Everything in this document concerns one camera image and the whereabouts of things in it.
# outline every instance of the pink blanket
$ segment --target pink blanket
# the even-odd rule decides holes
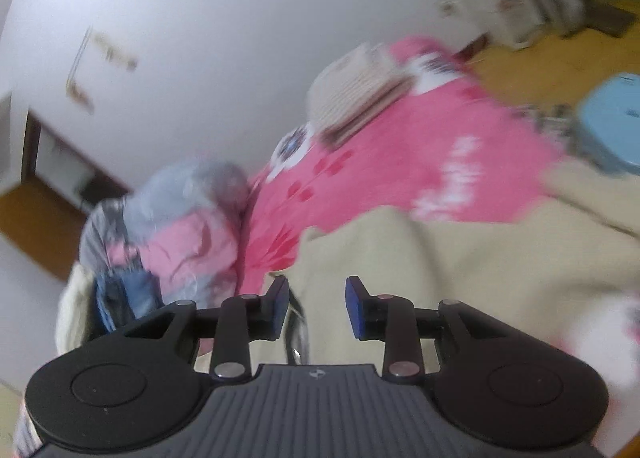
[[[437,43],[390,48],[417,76],[413,92],[337,151],[308,128],[278,145],[245,220],[240,294],[290,266],[310,226],[333,231],[380,205],[422,221],[509,222],[541,196],[538,175],[561,156],[556,147]]]

